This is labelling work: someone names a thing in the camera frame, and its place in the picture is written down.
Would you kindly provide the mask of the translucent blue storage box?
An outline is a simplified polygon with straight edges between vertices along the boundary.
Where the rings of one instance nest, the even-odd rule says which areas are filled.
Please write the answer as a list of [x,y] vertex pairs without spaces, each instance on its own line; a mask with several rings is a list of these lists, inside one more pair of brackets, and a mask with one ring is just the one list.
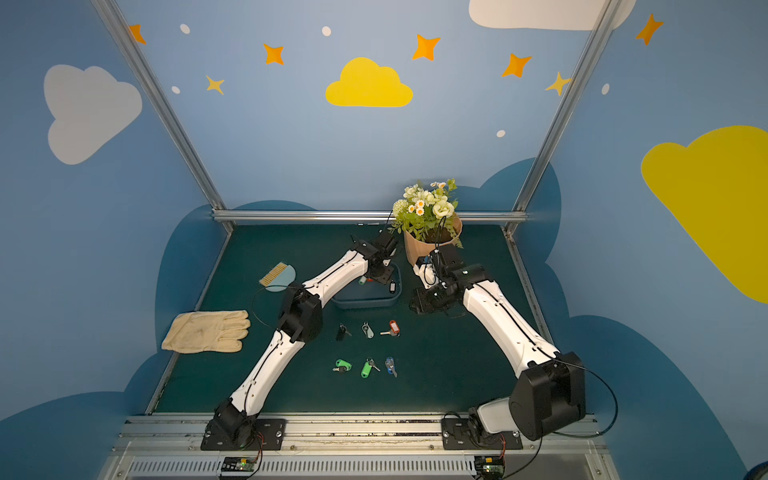
[[395,294],[389,292],[389,283],[381,284],[372,279],[361,283],[361,278],[353,280],[341,289],[332,299],[332,303],[340,309],[370,309],[387,308],[394,305],[402,293],[402,277],[398,266],[393,265],[394,272],[390,281],[397,283]]

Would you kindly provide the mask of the red tag key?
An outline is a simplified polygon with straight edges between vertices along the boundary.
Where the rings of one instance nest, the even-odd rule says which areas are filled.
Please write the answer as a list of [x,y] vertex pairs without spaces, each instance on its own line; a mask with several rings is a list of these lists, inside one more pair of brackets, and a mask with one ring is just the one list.
[[389,321],[389,329],[381,332],[381,335],[397,337],[401,334],[401,329],[395,320]]

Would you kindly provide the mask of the white tag key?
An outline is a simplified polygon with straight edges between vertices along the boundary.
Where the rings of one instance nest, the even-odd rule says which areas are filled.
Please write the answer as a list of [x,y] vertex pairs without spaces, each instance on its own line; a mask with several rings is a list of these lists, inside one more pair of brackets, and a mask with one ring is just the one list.
[[368,339],[373,339],[374,338],[374,332],[373,332],[373,330],[371,329],[371,327],[370,327],[370,325],[368,323],[364,323],[362,325],[361,329],[362,329],[363,333],[365,334],[365,336]]

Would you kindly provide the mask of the black fob key bunch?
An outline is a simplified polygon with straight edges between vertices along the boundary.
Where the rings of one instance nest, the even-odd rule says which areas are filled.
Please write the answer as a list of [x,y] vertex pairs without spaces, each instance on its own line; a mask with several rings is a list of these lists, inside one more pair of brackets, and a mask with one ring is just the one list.
[[340,324],[340,325],[339,325],[339,327],[338,327],[338,330],[337,330],[336,336],[335,336],[335,340],[336,340],[337,342],[342,342],[342,341],[344,341],[344,340],[345,340],[347,337],[351,337],[351,336],[352,336],[352,334],[351,334],[351,332],[349,331],[349,329],[348,329],[348,328],[347,328],[347,327],[346,327],[344,324]]

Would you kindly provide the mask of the blue tag key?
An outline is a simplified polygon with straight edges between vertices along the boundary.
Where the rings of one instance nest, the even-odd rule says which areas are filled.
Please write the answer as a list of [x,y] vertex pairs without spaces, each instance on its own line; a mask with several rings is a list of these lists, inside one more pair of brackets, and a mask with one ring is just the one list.
[[394,359],[392,357],[387,357],[385,359],[385,366],[387,368],[387,371],[389,374],[393,375],[394,377],[397,377],[397,371],[394,363]]

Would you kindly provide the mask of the green tag key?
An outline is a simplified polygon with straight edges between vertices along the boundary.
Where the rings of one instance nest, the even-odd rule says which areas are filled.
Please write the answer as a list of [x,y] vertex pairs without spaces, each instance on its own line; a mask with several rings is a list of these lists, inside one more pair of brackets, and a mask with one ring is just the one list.
[[373,371],[380,372],[380,369],[372,358],[368,358],[363,364],[360,376],[367,379]]
[[349,362],[342,359],[338,359],[335,363],[335,367],[333,368],[333,370],[335,372],[348,372],[351,370],[351,368],[352,368],[352,365]]

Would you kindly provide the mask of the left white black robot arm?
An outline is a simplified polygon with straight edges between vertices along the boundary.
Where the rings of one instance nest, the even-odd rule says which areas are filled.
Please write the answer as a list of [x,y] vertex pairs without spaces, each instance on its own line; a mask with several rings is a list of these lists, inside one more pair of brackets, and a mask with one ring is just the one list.
[[203,450],[244,450],[257,438],[256,419],[293,357],[320,333],[323,308],[349,283],[366,277],[388,284],[398,241],[385,231],[372,240],[353,237],[352,247],[317,276],[286,287],[278,324],[247,378],[215,409],[205,428]]

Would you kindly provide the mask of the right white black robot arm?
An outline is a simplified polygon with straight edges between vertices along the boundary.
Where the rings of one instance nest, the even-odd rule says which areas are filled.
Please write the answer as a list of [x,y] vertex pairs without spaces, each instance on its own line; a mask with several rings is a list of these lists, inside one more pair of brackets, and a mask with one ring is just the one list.
[[517,377],[510,396],[469,411],[477,435],[516,430],[539,440],[585,417],[581,359],[537,333],[483,266],[465,264],[458,248],[446,245],[418,258],[413,270],[422,285],[411,309],[427,314],[461,304],[489,332]]

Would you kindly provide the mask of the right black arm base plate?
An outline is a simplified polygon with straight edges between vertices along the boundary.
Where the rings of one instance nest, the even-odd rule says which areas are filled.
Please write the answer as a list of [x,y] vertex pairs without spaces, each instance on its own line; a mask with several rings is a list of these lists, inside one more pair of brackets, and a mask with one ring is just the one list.
[[521,450],[523,444],[517,431],[489,433],[472,417],[444,416],[440,421],[445,450]]

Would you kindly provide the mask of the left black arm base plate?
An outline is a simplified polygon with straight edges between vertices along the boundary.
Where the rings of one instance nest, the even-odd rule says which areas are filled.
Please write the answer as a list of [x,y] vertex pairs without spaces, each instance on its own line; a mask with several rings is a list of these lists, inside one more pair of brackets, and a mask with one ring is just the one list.
[[202,451],[279,451],[287,421],[245,419],[228,424],[220,418],[208,422],[200,445]]

